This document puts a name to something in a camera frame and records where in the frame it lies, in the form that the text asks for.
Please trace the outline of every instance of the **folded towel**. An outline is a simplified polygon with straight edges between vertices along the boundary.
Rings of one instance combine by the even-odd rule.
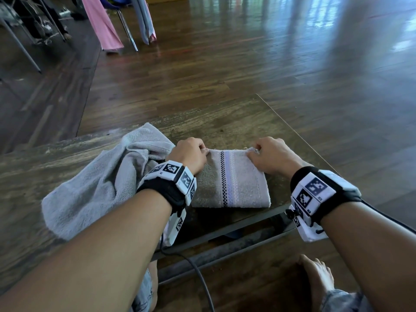
[[[174,144],[146,123],[102,151],[69,181],[42,200],[46,226],[70,240],[114,207],[131,198],[143,175],[171,152]]]
[[[248,150],[210,150],[204,170],[196,176],[193,207],[268,208],[266,178],[246,156]]]

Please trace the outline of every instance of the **chair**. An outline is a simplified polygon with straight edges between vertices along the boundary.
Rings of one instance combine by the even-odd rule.
[[[131,1],[130,0],[113,0],[113,1],[117,2],[117,5],[116,4],[111,4],[107,0],[100,0],[101,4],[103,5],[103,7],[105,9],[116,10],[117,11],[117,14],[119,15],[119,19],[122,22],[124,30],[126,31],[126,34],[127,34],[128,38],[130,39],[130,41],[133,44],[134,50],[138,52],[136,43],[134,42],[134,39],[133,39],[132,34],[130,33],[130,30],[128,29],[128,26],[127,26],[126,20],[124,19],[122,11],[120,10],[122,6],[126,6],[126,5],[131,4]]]

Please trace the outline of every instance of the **pink cloth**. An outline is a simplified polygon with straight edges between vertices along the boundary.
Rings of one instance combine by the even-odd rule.
[[[123,48],[123,43],[120,41],[113,23],[100,0],[82,0],[82,3],[92,28],[101,43],[101,48],[104,50]]]

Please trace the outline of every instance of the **black wrist strap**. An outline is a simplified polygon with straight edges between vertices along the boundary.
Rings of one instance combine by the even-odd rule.
[[[143,189],[153,189],[161,194],[172,206],[172,213],[182,213],[185,208],[185,195],[180,192],[176,187],[176,184],[171,180],[164,180],[162,178],[153,178],[151,180],[144,181],[143,185],[140,186],[137,192]]]
[[[311,215],[311,220],[318,225],[321,225],[322,218],[329,214],[332,210],[343,203],[362,202],[355,192],[345,191],[340,185],[335,183],[332,179],[319,172],[319,169],[314,166],[305,166],[300,168],[292,177],[290,181],[290,191],[293,192],[298,183],[309,173],[315,174],[318,178],[324,181],[328,186],[336,191],[335,195],[320,204],[319,208]]]

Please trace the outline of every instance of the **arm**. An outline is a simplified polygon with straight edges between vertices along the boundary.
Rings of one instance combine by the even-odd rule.
[[[289,179],[310,165],[282,139],[257,141],[250,152],[256,167]],[[372,306],[380,311],[416,307],[416,235],[363,203],[345,203],[321,220],[325,233],[346,262]]]
[[[167,159],[193,174],[206,163],[200,139]],[[158,192],[140,191],[47,258],[0,298],[1,311],[127,311],[171,214]]]

